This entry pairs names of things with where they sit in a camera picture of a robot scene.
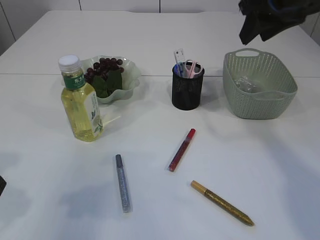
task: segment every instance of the dark fabric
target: dark fabric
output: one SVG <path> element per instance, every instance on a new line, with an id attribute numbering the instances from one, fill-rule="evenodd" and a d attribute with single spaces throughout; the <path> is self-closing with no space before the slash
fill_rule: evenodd
<path id="1" fill-rule="evenodd" d="M 257 35 L 266 41 L 302 24 L 307 15 L 320 11 L 320 0 L 241 0 L 239 8 L 246 16 L 239 36 L 247 45 Z"/>
<path id="2" fill-rule="evenodd" d="M 7 185 L 6 181 L 2 178 L 2 176 L 0 176 L 0 196 L 4 191 L 6 185 Z"/>

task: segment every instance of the black mesh pen holder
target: black mesh pen holder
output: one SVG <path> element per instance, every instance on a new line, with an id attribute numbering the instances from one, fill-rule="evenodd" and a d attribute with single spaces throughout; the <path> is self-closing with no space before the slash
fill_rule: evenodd
<path id="1" fill-rule="evenodd" d="M 195 72 L 200 70 L 197 64 Z M 181 110 L 192 110 L 200 105 L 201 89 L 204 80 L 205 69 L 194 78 L 185 78 L 178 76 L 175 67 L 172 69 L 172 104 Z"/>

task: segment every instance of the green woven basket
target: green woven basket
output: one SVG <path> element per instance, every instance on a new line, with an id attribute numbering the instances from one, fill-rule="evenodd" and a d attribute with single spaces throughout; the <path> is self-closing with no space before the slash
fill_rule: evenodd
<path id="1" fill-rule="evenodd" d="M 239 56 L 252 51 L 255 56 Z M 236 86 L 235 79 L 248 77 L 263 91 L 248 93 Z M 298 87 L 275 55 L 252 48 L 229 52 L 223 62 L 223 88 L 233 113 L 243 119 L 275 119 L 289 106 Z"/>

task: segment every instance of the white bottle cap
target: white bottle cap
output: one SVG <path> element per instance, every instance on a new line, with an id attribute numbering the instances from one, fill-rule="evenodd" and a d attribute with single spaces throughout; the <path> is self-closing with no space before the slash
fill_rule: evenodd
<path id="1" fill-rule="evenodd" d="M 76 55 L 67 55 L 60 57 L 59 68 L 61 72 L 72 73 L 81 69 L 80 59 Z"/>

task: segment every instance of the green label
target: green label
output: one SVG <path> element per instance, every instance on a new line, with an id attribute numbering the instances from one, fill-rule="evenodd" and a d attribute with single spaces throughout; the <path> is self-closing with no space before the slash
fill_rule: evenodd
<path id="1" fill-rule="evenodd" d="M 72 90 L 79 89 L 86 84 L 85 76 L 83 74 L 81 74 L 80 76 L 76 76 L 76 77 L 64 76 L 63 80 L 65 83 L 65 87 L 67 89 L 72 89 Z"/>

